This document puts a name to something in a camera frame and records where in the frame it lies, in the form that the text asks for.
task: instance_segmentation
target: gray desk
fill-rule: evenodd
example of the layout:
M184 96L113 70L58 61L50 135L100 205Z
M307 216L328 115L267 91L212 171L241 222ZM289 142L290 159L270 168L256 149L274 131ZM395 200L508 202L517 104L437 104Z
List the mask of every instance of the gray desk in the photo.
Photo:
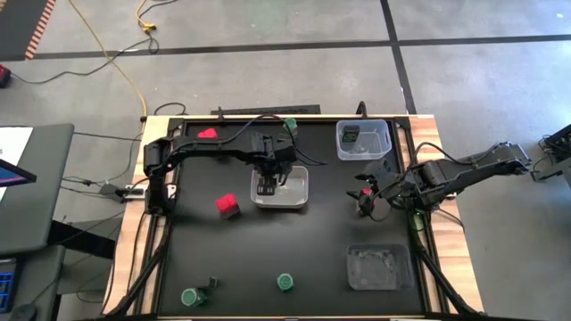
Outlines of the gray desk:
M73 130L73 125L62 124L32 131L18 166L35 174L37 182L8 187L0 201L0 256L62 244L112 259L114 241L53 221ZM64 241L73 235L77 237Z
M54 307L58 306L59 301L57 280L62 270L64 253L65 249L62 246L50 246L20 257L22 270L13 308L31 303L42 292L34 301L37 308L36 321L52 320L52 315L57 312ZM0 321L9 320L10 315L10 313L0 314Z

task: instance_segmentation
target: black table surface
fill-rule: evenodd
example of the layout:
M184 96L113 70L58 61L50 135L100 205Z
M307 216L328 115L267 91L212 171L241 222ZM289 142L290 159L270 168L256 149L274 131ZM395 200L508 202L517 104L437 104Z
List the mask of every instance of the black table surface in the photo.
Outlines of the black table surface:
M46 246L73 125L35 127L18 166L37 182L8 187L0 201L0 255L35 251Z
M231 136L244 123L215 127ZM172 217L169 253L161 280L161 316L379 316L421 314L416 282L399 291L360 291L347 281L347 247L352 244L409 246L407 220L392 210L383 223L356 215L356 202L345 191L367 184L353 177L366 161L341 161L335 148L335 122L299 122L300 147L327 166L307 167L310 197L302 210L260 210L250 199L252 167L238 160L193 158L178 174L178 205ZM194 125L195 136L211 126ZM281 125L254 124L277 135ZM395 152L386 158L398 170ZM234 193L242 217L219 218L215 200ZM377 202L389 210L385 202ZM294 288L281 292L276 278L289 273ZM186 288L219 279L209 302L186 307Z
M33 303L37 309L36 321L52 319L57 295L57 279L62 271L64 254L65 249L60 245L49 246L18 258L21 272L12 310L36 299ZM10 315L11 313L0 314L0 321L9 320Z

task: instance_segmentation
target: table leg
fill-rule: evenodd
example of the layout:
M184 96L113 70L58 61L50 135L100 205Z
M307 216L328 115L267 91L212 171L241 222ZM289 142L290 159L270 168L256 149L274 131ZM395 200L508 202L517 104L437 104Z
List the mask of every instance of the table leg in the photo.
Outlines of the table leg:
M47 243L61 244L66 249L82 251L105 259L113 259L115 252L113 240L55 220L52 221Z

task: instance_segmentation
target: floor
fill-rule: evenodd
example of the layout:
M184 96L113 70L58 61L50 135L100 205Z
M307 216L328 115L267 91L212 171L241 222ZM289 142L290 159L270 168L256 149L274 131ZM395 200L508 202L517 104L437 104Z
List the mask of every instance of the floor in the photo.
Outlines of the floor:
M133 17L136 3L77 3L107 49L145 39ZM151 110L167 102L185 103L191 114L317 103L324 113L353 113L363 100L372 113L434 114L452 155L510 140L534 160L542 156L537 141L571 123L571 3L565 0L180 0L154 8L145 20L158 26L162 51L117 62ZM271 46L291 43L304 45ZM255 51L259 44L270 46ZM211 49L236 45L253 46ZM93 69L104 60L83 53L97 50L60 0L38 59L5 65L40 80ZM57 58L69 52L77 58ZM13 81L0 91L0 126L71 122L78 131L134 137L141 113L113 68L42 86ZM128 148L129 142L75 136L66 173L112 177L128 165ZM130 174L115 183L129 180ZM563 179L536 184L529 176L495 177L458 201L485 310L549 320L571 315L571 193ZM62 191L56 215L77 222L119 210ZM74 299L64 299L61 320L97 313L96 304Z

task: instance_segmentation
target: transparent container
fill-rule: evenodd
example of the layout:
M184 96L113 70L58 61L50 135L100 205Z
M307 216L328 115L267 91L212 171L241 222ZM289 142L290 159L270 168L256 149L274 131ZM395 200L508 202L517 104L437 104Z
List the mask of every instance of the transparent container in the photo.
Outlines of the transparent container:
M343 129L359 127L354 143L343 143ZM391 151L389 126L382 119L339 120L337 122L337 156L342 161L378 160Z
M257 186L260 174L252 171L250 197L259 208L300 209L310 197L310 174L304 166L293 166L283 186L276 186L274 195L258 195Z

